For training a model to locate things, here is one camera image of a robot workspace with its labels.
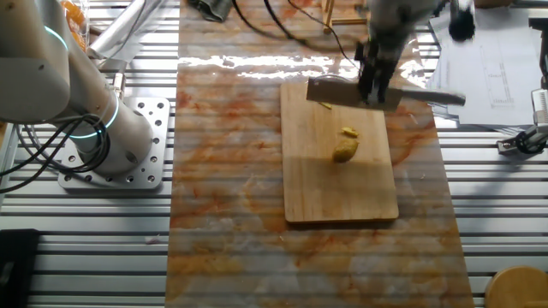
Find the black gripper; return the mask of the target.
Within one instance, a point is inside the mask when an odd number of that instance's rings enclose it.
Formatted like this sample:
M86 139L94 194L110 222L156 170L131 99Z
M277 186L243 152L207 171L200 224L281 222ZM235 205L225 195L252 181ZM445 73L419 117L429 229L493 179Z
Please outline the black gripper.
M358 89L363 103L368 103L372 82L375 95L373 102L385 103L386 91L401 55L400 45L379 44L376 39L356 44L354 59L360 64Z

